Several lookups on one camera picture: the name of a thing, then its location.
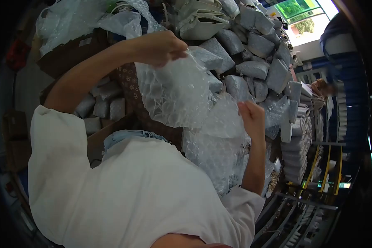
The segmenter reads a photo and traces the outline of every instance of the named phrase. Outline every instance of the red object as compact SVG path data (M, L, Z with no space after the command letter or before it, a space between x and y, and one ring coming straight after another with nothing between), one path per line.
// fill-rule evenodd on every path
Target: red object
M30 48L19 38L16 39L5 57L8 67L15 72L25 67Z

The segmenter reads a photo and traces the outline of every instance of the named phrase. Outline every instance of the sleeve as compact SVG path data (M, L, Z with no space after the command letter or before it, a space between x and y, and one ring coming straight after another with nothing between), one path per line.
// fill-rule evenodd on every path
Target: sleeve
M91 170L84 121L40 105L33 114L30 139L30 209L43 235L61 245L85 177Z
M255 236L255 221L262 212L265 200L258 194L238 186L232 188L221 201L236 223L240 247L249 247Z

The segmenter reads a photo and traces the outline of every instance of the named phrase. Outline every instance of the window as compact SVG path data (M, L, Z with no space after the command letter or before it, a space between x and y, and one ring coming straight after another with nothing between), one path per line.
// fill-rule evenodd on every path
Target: window
M320 39L338 13L331 0L287 0L275 8L289 25L286 32L293 46Z

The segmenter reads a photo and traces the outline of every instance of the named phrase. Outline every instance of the white shirt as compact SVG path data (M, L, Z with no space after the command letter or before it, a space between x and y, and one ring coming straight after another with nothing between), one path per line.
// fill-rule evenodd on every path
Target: white shirt
M31 125L29 202L42 234L72 247L149 248L168 233L249 247L264 200L234 188L219 198L175 146L128 138L91 169L84 121L38 106Z

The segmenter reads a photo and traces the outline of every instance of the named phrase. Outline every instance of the light blue fabric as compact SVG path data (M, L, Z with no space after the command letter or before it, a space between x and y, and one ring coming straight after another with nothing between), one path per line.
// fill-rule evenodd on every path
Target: light blue fabric
M157 138L159 140L171 143L170 141L166 140L163 136L157 135L153 132L148 132L144 130L136 130L136 131L135 130L120 130L106 137L106 139L104 140L105 152L113 145L131 136Z

